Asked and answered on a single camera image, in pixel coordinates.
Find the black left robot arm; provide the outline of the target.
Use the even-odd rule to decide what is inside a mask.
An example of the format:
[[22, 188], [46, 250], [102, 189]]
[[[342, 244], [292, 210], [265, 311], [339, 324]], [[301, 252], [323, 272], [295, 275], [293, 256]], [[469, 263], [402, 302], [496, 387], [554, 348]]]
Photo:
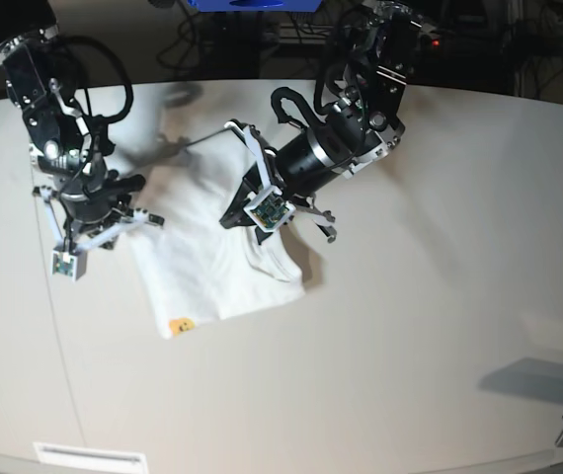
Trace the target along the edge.
[[252, 227], [264, 242], [293, 218], [310, 217], [329, 242], [336, 218], [316, 206], [318, 191], [387, 157], [405, 125], [398, 111], [409, 82], [425, 19], [410, 1], [365, 1], [344, 14], [329, 34], [311, 102], [278, 87], [271, 107], [298, 134], [286, 145], [266, 145], [256, 127], [226, 123], [254, 155], [219, 223]]

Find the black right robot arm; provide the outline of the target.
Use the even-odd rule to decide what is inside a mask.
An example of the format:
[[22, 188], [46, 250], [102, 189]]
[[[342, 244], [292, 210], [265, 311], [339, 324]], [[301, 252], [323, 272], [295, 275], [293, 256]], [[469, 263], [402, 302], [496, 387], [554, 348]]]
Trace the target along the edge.
[[[124, 90], [117, 113], [96, 115], [78, 102], [89, 74], [74, 45], [97, 50], [113, 66]], [[0, 1], [0, 70], [8, 98], [21, 111], [31, 155], [53, 179], [52, 197], [65, 212], [64, 241], [95, 237], [130, 219], [132, 196], [145, 181], [123, 178], [105, 162], [115, 151], [109, 128], [129, 115], [134, 99], [119, 57], [96, 39], [62, 35], [46, 1]]]

